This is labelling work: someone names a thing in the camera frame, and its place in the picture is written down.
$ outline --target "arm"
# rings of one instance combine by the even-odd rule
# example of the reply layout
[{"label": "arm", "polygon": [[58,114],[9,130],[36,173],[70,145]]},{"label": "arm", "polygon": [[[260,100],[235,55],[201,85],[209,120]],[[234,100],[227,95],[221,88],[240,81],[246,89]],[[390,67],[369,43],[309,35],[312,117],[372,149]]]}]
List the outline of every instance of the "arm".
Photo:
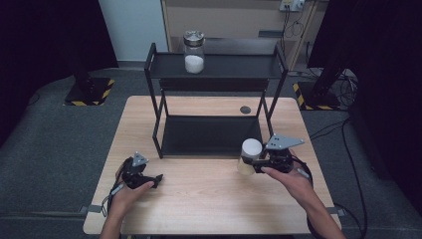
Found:
[{"label": "arm", "polygon": [[126,185],[114,196],[111,209],[103,226],[101,239],[117,239],[120,234],[120,227],[124,216],[133,206],[133,204],[145,193],[154,182],[149,181],[143,185],[130,189]]},{"label": "arm", "polygon": [[324,238],[345,238],[305,177],[295,170],[290,173],[282,173],[270,167],[262,167],[261,170],[286,186],[305,210],[311,225],[319,235]]}]

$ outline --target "black metal shelf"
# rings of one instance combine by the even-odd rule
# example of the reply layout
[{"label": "black metal shelf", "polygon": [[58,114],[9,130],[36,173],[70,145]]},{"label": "black metal shelf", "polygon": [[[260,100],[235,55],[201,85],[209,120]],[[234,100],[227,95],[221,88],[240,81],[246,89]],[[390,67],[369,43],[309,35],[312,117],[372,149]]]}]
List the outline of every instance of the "black metal shelf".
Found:
[{"label": "black metal shelf", "polygon": [[[262,141],[258,120],[261,109],[265,111],[270,134],[273,134],[271,116],[288,69],[280,45],[276,45],[274,53],[268,55],[207,54],[204,70],[189,74],[185,70],[183,54],[158,53],[152,44],[144,72],[156,116],[152,138],[162,158],[163,155],[238,155],[246,138]],[[152,80],[160,83],[159,104]],[[265,95],[269,80],[279,83],[268,108]],[[167,108],[165,92],[168,91],[258,92],[261,101],[252,117],[173,116]],[[157,132],[163,109],[166,123],[160,145]]]},{"label": "black metal shelf", "polygon": [[162,153],[236,156],[250,137],[262,141],[256,117],[170,116],[165,122]]}]

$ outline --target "wall outlet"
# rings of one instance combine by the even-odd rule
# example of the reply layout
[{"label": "wall outlet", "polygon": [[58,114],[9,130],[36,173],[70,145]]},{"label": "wall outlet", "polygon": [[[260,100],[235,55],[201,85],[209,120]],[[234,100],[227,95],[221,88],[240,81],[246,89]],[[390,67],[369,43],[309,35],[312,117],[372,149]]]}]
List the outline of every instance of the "wall outlet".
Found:
[{"label": "wall outlet", "polygon": [[282,12],[300,12],[304,10],[305,0],[282,0],[280,11]]},{"label": "wall outlet", "polygon": [[282,0],[280,3],[280,11],[287,12],[292,9],[294,0]]}]

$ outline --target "black stand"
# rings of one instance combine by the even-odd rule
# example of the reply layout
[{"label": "black stand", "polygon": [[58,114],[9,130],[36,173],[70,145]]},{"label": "black stand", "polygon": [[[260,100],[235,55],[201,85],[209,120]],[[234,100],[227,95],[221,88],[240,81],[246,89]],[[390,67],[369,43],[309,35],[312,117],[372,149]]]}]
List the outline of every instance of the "black stand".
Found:
[{"label": "black stand", "polygon": [[65,105],[101,105],[106,100],[114,81],[109,78],[92,78],[54,7],[43,1],[41,1],[40,7],[46,16],[45,24],[51,29],[52,37],[55,37],[55,41],[58,43],[58,50],[76,79],[71,91],[65,98]]},{"label": "black stand", "polygon": [[[204,70],[189,74],[183,54],[160,53],[151,44],[144,72],[156,117],[152,138],[160,158],[164,155],[239,156],[245,139],[262,141],[261,111],[270,135],[274,134],[271,116],[288,73],[280,45],[276,45],[272,54],[207,54],[205,58]],[[159,103],[152,80],[159,81]],[[278,85],[271,105],[267,106],[270,80],[278,81]],[[168,108],[165,92],[248,92],[260,95],[260,101],[256,113],[250,116],[174,115]],[[157,136],[162,115],[165,127],[160,145]]]},{"label": "black stand", "polygon": [[301,110],[338,110],[340,102],[337,97],[327,92],[320,97],[314,95],[315,83],[312,82],[297,82],[294,84],[294,90],[298,98],[298,103]]},{"label": "black stand", "polygon": [[362,41],[359,30],[362,24],[361,14],[366,1],[359,1],[353,8],[350,19],[344,26],[332,54],[329,56],[323,71],[315,83],[298,83],[295,86],[297,95],[303,98],[302,110],[338,110],[340,103],[336,96],[329,92],[332,84],[353,58],[354,49]]},{"label": "black stand", "polygon": [[65,105],[99,106],[105,102],[113,83],[109,78],[88,78],[82,87],[77,80],[65,98]]}]

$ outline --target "wooden table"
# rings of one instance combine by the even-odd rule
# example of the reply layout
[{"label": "wooden table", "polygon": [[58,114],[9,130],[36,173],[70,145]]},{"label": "wooden table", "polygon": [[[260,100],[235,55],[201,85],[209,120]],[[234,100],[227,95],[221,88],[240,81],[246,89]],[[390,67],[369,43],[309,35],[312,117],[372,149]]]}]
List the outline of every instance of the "wooden table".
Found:
[{"label": "wooden table", "polygon": [[[167,102],[173,114],[241,116],[240,107],[248,106],[253,113],[259,98],[168,97]],[[121,227],[123,234],[310,233],[304,210],[285,187],[266,174],[240,174],[238,158],[168,156],[160,159],[151,138],[154,123],[149,96],[127,100],[93,198],[92,205],[101,205],[118,167],[136,151],[149,159],[144,175],[164,174],[158,188],[150,189],[126,215]],[[280,98],[272,123],[274,132],[305,140],[306,143],[294,150],[311,169],[317,195],[326,207],[333,207],[296,101]],[[263,139],[268,140],[263,116],[260,124]],[[340,225],[337,215],[333,218]],[[100,234],[105,220],[101,213],[88,213],[84,231]]]}]

